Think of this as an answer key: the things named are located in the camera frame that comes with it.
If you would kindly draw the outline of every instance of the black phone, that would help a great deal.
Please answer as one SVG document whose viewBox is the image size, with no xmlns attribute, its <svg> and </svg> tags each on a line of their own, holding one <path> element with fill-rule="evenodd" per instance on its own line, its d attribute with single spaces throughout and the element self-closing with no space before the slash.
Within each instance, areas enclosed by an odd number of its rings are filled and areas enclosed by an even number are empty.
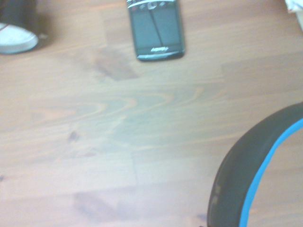
<svg viewBox="0 0 303 227">
<path fill-rule="evenodd" d="M 185 53 L 177 0 L 127 0 L 134 47 L 141 61 L 181 58 Z"/>
</svg>

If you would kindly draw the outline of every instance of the white cloth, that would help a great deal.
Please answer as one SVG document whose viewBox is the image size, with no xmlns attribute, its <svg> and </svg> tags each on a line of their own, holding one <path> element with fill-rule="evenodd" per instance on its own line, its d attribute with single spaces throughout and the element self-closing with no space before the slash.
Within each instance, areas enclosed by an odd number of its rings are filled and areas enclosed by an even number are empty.
<svg viewBox="0 0 303 227">
<path fill-rule="evenodd" d="M 288 12 L 295 13 L 303 11 L 303 0 L 285 0 Z"/>
</svg>

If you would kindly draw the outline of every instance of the black headband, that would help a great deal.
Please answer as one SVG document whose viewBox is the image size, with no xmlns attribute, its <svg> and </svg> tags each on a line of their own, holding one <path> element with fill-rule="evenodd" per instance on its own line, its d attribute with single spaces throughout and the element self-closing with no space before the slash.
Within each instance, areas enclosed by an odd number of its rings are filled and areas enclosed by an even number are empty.
<svg viewBox="0 0 303 227">
<path fill-rule="evenodd" d="M 208 227 L 246 227 L 262 175 L 276 148 L 303 128 L 303 103 L 264 119 L 231 148 L 214 181 Z"/>
</svg>

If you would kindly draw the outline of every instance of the phone brand logo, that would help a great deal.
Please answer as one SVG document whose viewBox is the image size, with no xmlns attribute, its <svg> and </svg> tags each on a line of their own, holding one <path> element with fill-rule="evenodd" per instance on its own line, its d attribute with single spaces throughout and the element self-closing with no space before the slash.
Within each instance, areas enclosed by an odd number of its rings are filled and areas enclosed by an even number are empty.
<svg viewBox="0 0 303 227">
<path fill-rule="evenodd" d="M 151 52 L 158 52 L 158 51 L 167 51 L 169 48 L 168 47 L 157 47 L 157 48 L 152 48 Z"/>
</svg>

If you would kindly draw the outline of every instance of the wood grain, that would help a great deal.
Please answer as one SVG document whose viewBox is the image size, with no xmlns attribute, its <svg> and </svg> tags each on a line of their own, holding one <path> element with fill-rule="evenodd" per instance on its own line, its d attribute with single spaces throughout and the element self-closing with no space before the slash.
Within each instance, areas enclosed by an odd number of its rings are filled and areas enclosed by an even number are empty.
<svg viewBox="0 0 303 227">
<path fill-rule="evenodd" d="M 49 41 L 0 55 L 1 227 L 206 226 L 231 146 L 302 101 L 283 0 L 181 0 L 186 55 L 136 60 L 124 0 L 39 0 Z M 249 226 L 303 223 L 303 132 L 279 147 Z"/>
</svg>

